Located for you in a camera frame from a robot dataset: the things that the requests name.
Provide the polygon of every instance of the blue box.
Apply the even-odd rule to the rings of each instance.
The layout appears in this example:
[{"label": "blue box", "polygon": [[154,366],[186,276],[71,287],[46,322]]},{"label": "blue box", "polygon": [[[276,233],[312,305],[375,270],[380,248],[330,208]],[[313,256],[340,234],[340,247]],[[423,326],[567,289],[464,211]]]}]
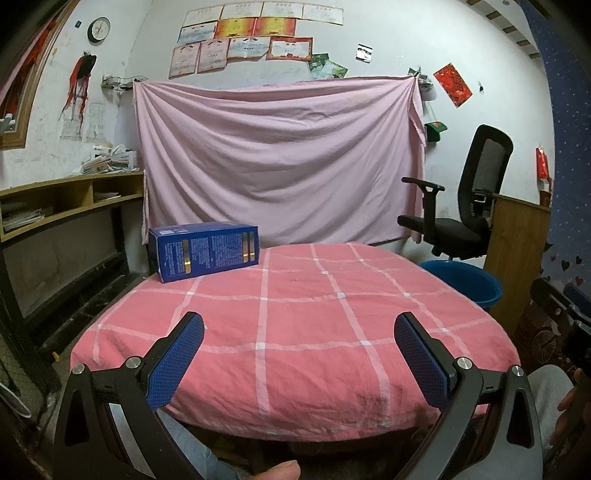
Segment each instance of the blue box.
[{"label": "blue box", "polygon": [[148,252],[163,283],[249,267],[258,265],[258,228],[228,222],[151,228]]}]

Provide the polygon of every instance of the wooden desk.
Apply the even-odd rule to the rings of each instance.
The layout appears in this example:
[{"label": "wooden desk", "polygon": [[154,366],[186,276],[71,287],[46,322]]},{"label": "wooden desk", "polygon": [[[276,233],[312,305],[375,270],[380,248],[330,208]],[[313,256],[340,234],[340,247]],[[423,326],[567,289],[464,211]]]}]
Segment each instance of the wooden desk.
[{"label": "wooden desk", "polygon": [[503,285],[503,296],[490,313],[509,337],[530,298],[531,283],[540,276],[549,220],[548,207],[495,195],[484,269]]}]

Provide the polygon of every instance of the pink cloth hanging on wall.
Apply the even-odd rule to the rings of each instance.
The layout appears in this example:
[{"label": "pink cloth hanging on wall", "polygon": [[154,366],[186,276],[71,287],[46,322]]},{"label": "pink cloth hanging on wall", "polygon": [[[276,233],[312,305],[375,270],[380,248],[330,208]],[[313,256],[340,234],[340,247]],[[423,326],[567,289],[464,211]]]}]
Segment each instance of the pink cloth hanging on wall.
[{"label": "pink cloth hanging on wall", "polygon": [[381,242],[420,215],[425,132],[414,77],[203,90],[134,86],[147,229],[259,226],[264,247]]}]

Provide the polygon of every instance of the bed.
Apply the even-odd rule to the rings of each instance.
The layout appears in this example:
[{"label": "bed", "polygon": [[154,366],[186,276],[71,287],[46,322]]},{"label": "bed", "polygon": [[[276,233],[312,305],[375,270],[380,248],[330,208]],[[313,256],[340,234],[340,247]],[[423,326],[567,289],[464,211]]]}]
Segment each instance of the bed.
[{"label": "bed", "polygon": [[332,442],[434,421],[394,342],[404,311],[479,368],[519,363],[480,307],[405,258],[357,243],[263,249],[255,267],[168,284],[152,276],[85,331],[71,363],[119,367],[188,310],[207,332],[165,409],[233,436]]}]

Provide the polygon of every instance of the metal screw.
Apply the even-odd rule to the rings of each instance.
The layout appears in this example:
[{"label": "metal screw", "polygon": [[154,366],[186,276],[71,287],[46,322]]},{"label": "metal screw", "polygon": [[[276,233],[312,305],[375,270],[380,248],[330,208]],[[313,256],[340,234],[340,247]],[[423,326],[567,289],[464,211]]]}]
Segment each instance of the metal screw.
[{"label": "metal screw", "polygon": [[460,357],[457,359],[457,366],[463,368],[464,370],[470,370],[472,368],[472,360],[466,358],[465,356]]},{"label": "metal screw", "polygon": [[138,356],[130,356],[126,361],[125,361],[125,366],[127,368],[138,368],[139,365],[141,364],[142,359]]},{"label": "metal screw", "polygon": [[523,377],[524,375],[523,369],[519,365],[513,365],[513,367],[511,367],[511,371],[518,377]]},{"label": "metal screw", "polygon": [[84,364],[76,364],[72,369],[74,375],[80,375],[84,371]]}]

